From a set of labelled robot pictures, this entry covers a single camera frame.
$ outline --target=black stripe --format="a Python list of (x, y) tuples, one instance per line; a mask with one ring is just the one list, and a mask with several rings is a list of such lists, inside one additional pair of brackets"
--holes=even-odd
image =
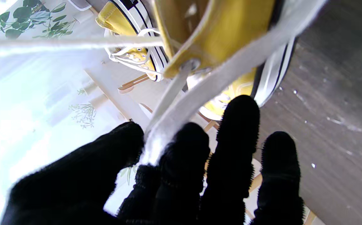
[[(147, 11), (147, 14), (148, 14), (148, 17), (149, 17), (149, 21), (152, 23), (152, 18), (151, 18), (151, 16), (149, 15), (149, 12)], [(164, 56), (164, 59), (166, 60), (166, 63), (168, 63), (168, 59), (167, 59), (167, 57), (166, 57), (166, 54), (164, 53), (164, 51), (163, 51), (163, 48), (162, 47), (159, 47), (159, 49), (160, 49), (160, 51), (161, 51), (161, 53), (163, 54), (163, 56)]]
[[(137, 29), (134, 27), (134, 25), (131, 23), (131, 21), (130, 21), (130, 19), (128, 19), (128, 17), (127, 17), (127, 15), (124, 13), (124, 11), (120, 8), (120, 6), (117, 4), (117, 3), (115, 3), (113, 0), (109, 0), (109, 2), (111, 2), (111, 3), (113, 3), (117, 8), (118, 8), (118, 10), (120, 10), (120, 12), (123, 14), (123, 16), (127, 19), (127, 21), (128, 21), (128, 23), (129, 24), (131, 24), (131, 27), (134, 29), (134, 31), (135, 31), (135, 34), (138, 34), (138, 31), (137, 31)], [(152, 59), (152, 56), (150, 56), (150, 58), (151, 58), (151, 62), (152, 62), (152, 65), (153, 65), (153, 68), (155, 69), (155, 71), (157, 71), (156, 70), (156, 66), (155, 66), (155, 63), (154, 63), (154, 61), (153, 61), (153, 59)]]
[(117, 8), (118, 10), (120, 10), (120, 12), (123, 14), (123, 16), (127, 19), (128, 23), (131, 24), (131, 27), (134, 29), (135, 31), (135, 34), (138, 34), (138, 31), (137, 29), (134, 27), (134, 25), (131, 23), (130, 19), (128, 19), (127, 15), (124, 13), (124, 11), (120, 8), (119, 5), (117, 5), (117, 3), (115, 3), (113, 0), (109, 0), (109, 2), (113, 3)]
[[(277, 22), (279, 21), (280, 16), (281, 16), (281, 12), (282, 12), (282, 8), (284, 6), (284, 3), (285, 3), (285, 0), (279, 0), (279, 1), (275, 2), (274, 8), (273, 8), (273, 14), (271, 16), (271, 20), (270, 20), (270, 23), (269, 23), (268, 30), (270, 30), (270, 28), (272, 26), (274, 26), (275, 24), (277, 24)], [(287, 48), (285, 48), (282, 62), (284, 62), (286, 50), (287, 50)], [(261, 76), (262, 76), (262, 73), (263, 73), (264, 64), (265, 64), (265, 62), (262, 65), (260, 65), (259, 67), (257, 67), (255, 80), (254, 80), (254, 86), (253, 86), (252, 92), (251, 92), (252, 98), (255, 98), (256, 93), (257, 93), (257, 89), (259, 88), (259, 83), (260, 83)], [(278, 73), (277, 82), (275, 83), (275, 86), (273, 88), (273, 92), (275, 90), (275, 87), (277, 86), (277, 83), (278, 83), (278, 80), (279, 80), (279, 77), (280, 77), (280, 74), (281, 74), (281, 68), (282, 68), (282, 63), (281, 63), (280, 70), (279, 70), (279, 73)]]
[[(146, 21), (145, 21), (144, 17), (142, 16), (141, 12), (139, 11), (139, 9), (137, 8), (137, 6), (135, 6), (135, 9), (137, 10), (139, 16), (141, 17), (141, 19), (142, 19), (142, 21), (143, 21), (143, 24), (145, 24), (145, 28), (148, 28), (148, 24), (146, 24)], [(157, 51), (156, 47), (155, 47), (155, 50), (156, 50), (156, 53), (157, 53), (158, 58), (160, 59), (161, 65), (162, 65), (162, 67), (164, 68), (163, 60), (161, 59), (160, 55), (158, 54), (158, 51)]]
[(281, 60), (280, 69), (278, 70), (278, 77), (277, 77), (277, 80), (275, 81), (274, 88), (273, 88), (273, 91), (271, 92), (271, 94), (273, 94), (273, 93), (275, 92), (275, 87), (277, 87), (278, 80), (280, 79), (281, 70), (282, 70), (282, 65), (284, 64), (285, 55), (287, 54), (287, 48), (288, 48), (288, 45), (285, 46), (284, 54), (282, 55), (282, 60)]

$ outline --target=finger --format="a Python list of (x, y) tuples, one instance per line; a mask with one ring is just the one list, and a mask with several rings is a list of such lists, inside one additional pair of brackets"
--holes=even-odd
[[(207, 170), (207, 188), (199, 217), (202, 221), (223, 219), (243, 223), (243, 198), (249, 196), (254, 172), (251, 161), (256, 151), (259, 117), (259, 107), (247, 95), (234, 98), (225, 109), (218, 144)], [(213, 214), (220, 216), (214, 219)]]
[(103, 209), (115, 189), (117, 173), (138, 161), (142, 147), (141, 127), (124, 123), (21, 179), (11, 190), (8, 208), (49, 209), (88, 203)]
[(135, 176), (134, 189), (121, 204), (117, 218), (149, 220), (160, 185), (160, 170), (151, 165), (141, 165)]
[(159, 162), (162, 182), (153, 220), (196, 221), (209, 152), (209, 137), (197, 124), (188, 123), (175, 135)]
[(287, 133), (278, 131), (267, 138), (262, 151), (261, 174), (263, 181), (251, 224), (302, 224), (301, 172), (294, 140)]

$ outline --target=green plant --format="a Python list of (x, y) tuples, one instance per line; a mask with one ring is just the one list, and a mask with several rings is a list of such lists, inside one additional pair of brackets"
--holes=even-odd
[(124, 169), (121, 171), (121, 173), (120, 173), (120, 177), (122, 178), (122, 177), (125, 175), (125, 173), (127, 173), (127, 183), (128, 183), (128, 185), (130, 185), (130, 182), (131, 182), (131, 172), (132, 172), (132, 170), (134, 170), (134, 173), (137, 173), (137, 168), (138, 168), (138, 165), (124, 168)]
[(78, 95), (86, 93), (86, 91), (83, 88), (78, 89), (77, 92), (78, 92)]
[(72, 119), (76, 120), (77, 123), (81, 123), (83, 129), (93, 127), (96, 111), (91, 104), (70, 105), (68, 108), (75, 112)]
[(72, 34), (76, 20), (63, 22), (62, 20), (67, 15), (55, 17), (55, 13), (63, 11), (65, 7), (66, 3), (63, 2), (50, 11), (39, 0), (24, 0), (23, 6), (13, 12), (15, 21), (7, 21), (10, 12), (0, 15), (0, 32), (5, 33), (8, 39), (17, 39), (27, 30), (43, 25), (46, 29), (42, 33), (45, 34), (33, 38), (57, 39), (63, 35)]

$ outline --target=chair leg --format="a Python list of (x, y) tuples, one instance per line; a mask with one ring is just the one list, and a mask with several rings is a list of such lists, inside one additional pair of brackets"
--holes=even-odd
[(143, 81), (147, 81), (147, 80), (149, 80), (149, 77), (148, 77), (148, 75), (145, 74), (130, 82), (127, 82), (127, 83), (121, 85), (121, 87), (117, 88), (117, 90), (118, 90), (119, 94), (125, 94), (125, 93), (132, 91), (134, 89), (135, 85), (137, 85)]

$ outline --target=sneaker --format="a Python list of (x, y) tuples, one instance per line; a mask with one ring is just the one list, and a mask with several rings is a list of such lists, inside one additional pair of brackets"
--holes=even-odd
[[(239, 1), (227, 2), (227, 4), (231, 3), (238, 4)], [(233, 32), (233, 34), (238, 34), (240, 37), (245, 37), (245, 39), (227, 36), (228, 39), (226, 40), (228, 42), (233, 42), (234, 44), (230, 44), (228, 42), (221, 44), (222, 38), (223, 36), (226, 36), (226, 34), (221, 34), (219, 32), (215, 35), (212, 35), (218, 36), (216, 38), (206, 37), (207, 40), (203, 43), (208, 44), (202, 45), (201, 48), (211, 56), (212, 61), (217, 61), (217, 64), (224, 60), (224, 54), (229, 54), (232, 52), (232, 50), (235, 50), (234, 52), (236, 52), (239, 49), (239, 47), (236, 47), (235, 45), (241, 43), (243, 45), (247, 44), (250, 41), (255, 40), (260, 35), (266, 33), (270, 27), (278, 22), (280, 18), (286, 16), (291, 7), (291, 3), (288, 1), (276, 1), (275, 4), (270, 4), (270, 1), (262, 1), (259, 4), (258, 2), (249, 3), (249, 1), (245, 1), (245, 4), (240, 4), (239, 7), (246, 7), (245, 9), (242, 9), (246, 11), (249, 10), (248, 7), (262, 7), (263, 10), (260, 10), (260, 15), (251, 13), (252, 16), (245, 16), (244, 19), (246, 22), (243, 24), (243, 26), (249, 28), (245, 30), (240, 28), (238, 30), (242, 29), (242, 31), (236, 30)], [(215, 44), (221, 45), (226, 50), (223, 49), (213, 52), (209, 47), (212, 47)], [(269, 57), (263, 65), (254, 68), (250, 73), (242, 75), (238, 80), (229, 85), (227, 89), (222, 92), (222, 94), (207, 102), (203, 107), (200, 108), (200, 113), (211, 120), (219, 121), (221, 120), (221, 116), (224, 114), (224, 110), (227, 107), (227, 104), (229, 104), (232, 99), (239, 95), (249, 95), (253, 97), (259, 107), (262, 107), (272, 96), (284, 78), (289, 61), (294, 51), (294, 44), (295, 39), (293, 38), (287, 45), (280, 47), (279, 50), (273, 53), (273, 55)], [(213, 62), (207, 65), (208, 63), (205, 63), (204, 59), (202, 60), (201, 64), (202, 65), (200, 68), (198, 68), (198, 71), (195, 72), (193, 76), (188, 77), (188, 89), (192, 89), (197, 83), (199, 83), (199, 81), (203, 80), (204, 76), (211, 70), (211, 68), (214, 68), (213, 65), (216, 65)]]
[[(114, 35), (155, 36), (159, 33), (152, 27), (150, 15), (142, 1), (110, 0), (96, 18), (105, 28), (105, 37)], [(128, 67), (140, 70), (153, 81), (161, 81), (161, 72), (167, 58), (161, 47), (107, 47), (109, 58)]]

